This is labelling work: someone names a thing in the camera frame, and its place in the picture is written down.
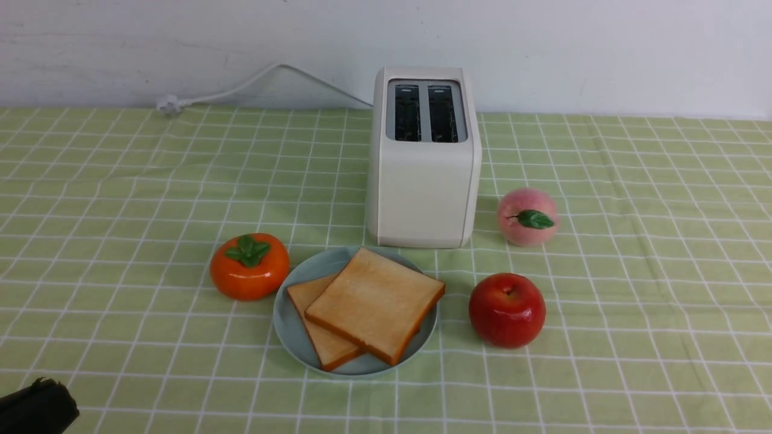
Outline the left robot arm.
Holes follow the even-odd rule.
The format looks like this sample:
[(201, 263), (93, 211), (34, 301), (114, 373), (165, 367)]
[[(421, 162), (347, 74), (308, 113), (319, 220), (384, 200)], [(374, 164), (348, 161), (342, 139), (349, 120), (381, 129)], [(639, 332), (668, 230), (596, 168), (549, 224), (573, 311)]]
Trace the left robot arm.
[(63, 433), (79, 417), (66, 385), (50, 377), (1, 398), (2, 433)]

